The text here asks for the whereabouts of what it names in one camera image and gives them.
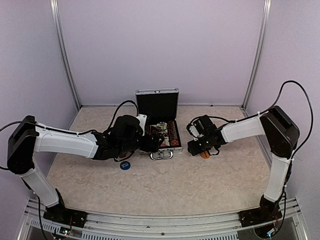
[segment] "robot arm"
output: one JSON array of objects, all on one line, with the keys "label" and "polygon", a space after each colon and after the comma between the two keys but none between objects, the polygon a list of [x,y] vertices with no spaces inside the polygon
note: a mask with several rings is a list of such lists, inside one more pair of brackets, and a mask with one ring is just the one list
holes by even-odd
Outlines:
[{"label": "robot arm", "polygon": [[116,159],[140,149],[155,153],[163,138],[145,134],[146,115],[124,115],[104,132],[75,132],[37,123],[26,116],[8,141],[7,167],[21,177],[46,206],[44,218],[83,227],[86,213],[65,207],[62,196],[46,180],[33,159],[34,152],[53,152],[83,156],[94,160]]},{"label": "robot arm", "polygon": [[193,156],[203,152],[210,154],[212,148],[219,151],[222,145],[239,139],[266,135],[272,155],[268,185],[261,197],[260,208],[255,211],[254,216],[252,211],[244,211],[241,223],[246,227],[269,221],[279,210],[284,185],[291,173],[291,156],[300,135],[298,127],[286,113],[279,106],[274,106],[262,115],[228,123],[219,128],[204,115],[190,123],[187,130],[194,137],[194,140],[188,142],[188,151]]}]

